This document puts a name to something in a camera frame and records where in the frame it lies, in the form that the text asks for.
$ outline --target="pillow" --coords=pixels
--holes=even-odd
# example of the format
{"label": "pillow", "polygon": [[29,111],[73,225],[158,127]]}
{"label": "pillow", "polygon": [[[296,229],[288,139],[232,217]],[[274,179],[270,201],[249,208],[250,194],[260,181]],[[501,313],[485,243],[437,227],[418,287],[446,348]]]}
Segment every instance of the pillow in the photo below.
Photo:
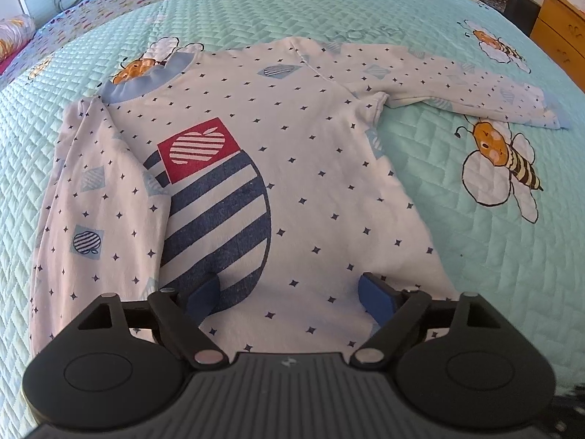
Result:
{"label": "pillow", "polygon": [[0,20],[0,63],[26,46],[35,31],[33,19],[25,14]]}

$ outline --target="bee wing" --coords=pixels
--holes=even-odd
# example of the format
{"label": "bee wing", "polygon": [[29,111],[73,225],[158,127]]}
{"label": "bee wing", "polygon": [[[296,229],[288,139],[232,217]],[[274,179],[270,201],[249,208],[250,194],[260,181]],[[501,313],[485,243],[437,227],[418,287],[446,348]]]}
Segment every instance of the bee wing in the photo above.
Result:
{"label": "bee wing", "polygon": [[160,38],[150,45],[142,55],[142,59],[151,59],[154,61],[164,61],[179,46],[178,38]]}
{"label": "bee wing", "polygon": [[500,122],[499,120],[492,120],[490,119],[490,124],[495,130],[497,130],[502,137],[504,137],[505,142],[510,145],[512,142],[512,133],[510,131],[510,125],[508,122]]}
{"label": "bee wing", "polygon": [[514,63],[516,63],[516,66],[518,66],[524,72],[527,72],[528,74],[530,74],[532,72],[531,69],[526,65],[526,63],[523,60],[519,60],[518,58],[511,58],[511,59],[512,59],[512,61],[514,61]]}
{"label": "bee wing", "polygon": [[485,31],[484,28],[482,28],[479,25],[476,25],[475,23],[473,23],[473,21],[463,20],[463,23],[465,23],[469,27],[469,29],[473,31],[483,31],[486,34],[490,34],[489,31]]}
{"label": "bee wing", "polygon": [[510,180],[512,182],[514,198],[516,198],[516,202],[520,208],[520,214],[532,224],[536,223],[536,220],[538,220],[538,209],[536,208],[536,201],[532,197],[530,188],[520,183],[516,177],[511,177]]}
{"label": "bee wing", "polygon": [[195,52],[203,51],[204,47],[203,44],[200,42],[192,42],[184,46],[183,48],[177,49],[177,52],[188,52],[195,54]]}
{"label": "bee wing", "polygon": [[494,167],[479,151],[474,151],[463,162],[463,186],[480,205],[497,206],[510,196],[510,170]]}
{"label": "bee wing", "polygon": [[489,44],[485,42],[480,42],[479,47],[485,52],[490,59],[494,61],[498,61],[498,63],[509,63],[510,56],[505,54],[504,51],[500,51],[499,49],[492,48]]}
{"label": "bee wing", "polygon": [[536,155],[534,149],[524,134],[517,133],[512,140],[512,148],[522,155],[530,164],[534,163]]}

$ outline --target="red square patch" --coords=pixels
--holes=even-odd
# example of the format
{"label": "red square patch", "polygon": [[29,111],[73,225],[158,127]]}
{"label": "red square patch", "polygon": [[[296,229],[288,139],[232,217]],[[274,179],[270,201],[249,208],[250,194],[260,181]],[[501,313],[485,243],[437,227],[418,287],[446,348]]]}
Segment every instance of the red square patch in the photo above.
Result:
{"label": "red square patch", "polygon": [[171,183],[191,176],[240,150],[217,117],[179,132],[158,145]]}

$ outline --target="shirt sleeve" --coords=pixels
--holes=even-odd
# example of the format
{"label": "shirt sleeve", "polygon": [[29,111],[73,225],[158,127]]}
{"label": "shirt sleeve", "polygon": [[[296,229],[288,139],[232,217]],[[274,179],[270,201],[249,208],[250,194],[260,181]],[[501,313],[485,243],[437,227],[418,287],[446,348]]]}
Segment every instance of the shirt sleeve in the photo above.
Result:
{"label": "shirt sleeve", "polygon": [[33,356],[102,293],[158,289],[171,197],[122,132],[98,98],[64,112],[33,252]]}
{"label": "shirt sleeve", "polygon": [[475,117],[561,128],[538,87],[473,64],[390,44],[291,41],[309,67],[357,98],[384,92],[388,95],[385,105],[391,108],[425,102]]}

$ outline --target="mint green quilt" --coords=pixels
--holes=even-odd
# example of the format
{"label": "mint green quilt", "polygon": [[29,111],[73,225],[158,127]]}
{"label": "mint green quilt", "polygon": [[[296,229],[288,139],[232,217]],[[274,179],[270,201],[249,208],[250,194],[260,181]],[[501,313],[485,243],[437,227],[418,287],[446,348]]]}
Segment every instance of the mint green quilt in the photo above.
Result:
{"label": "mint green quilt", "polygon": [[[485,31],[474,29],[479,25]],[[466,189],[463,164],[477,146],[467,132],[454,135],[460,125],[472,129],[463,117],[425,104],[385,109],[378,141],[456,288],[482,293],[504,313],[549,359],[561,387],[583,381],[585,95],[533,42],[473,0],[163,0],[82,35],[0,92],[2,437],[31,427],[19,393],[29,361],[27,279],[63,108],[95,93],[125,58],[139,57],[161,37],[215,50],[288,35],[406,45],[556,96],[571,129],[510,125],[511,137],[523,134],[535,155],[528,161],[543,189],[529,192],[536,222],[522,217],[513,192],[494,194],[500,203],[487,207]],[[507,143],[520,147],[516,139]]]}

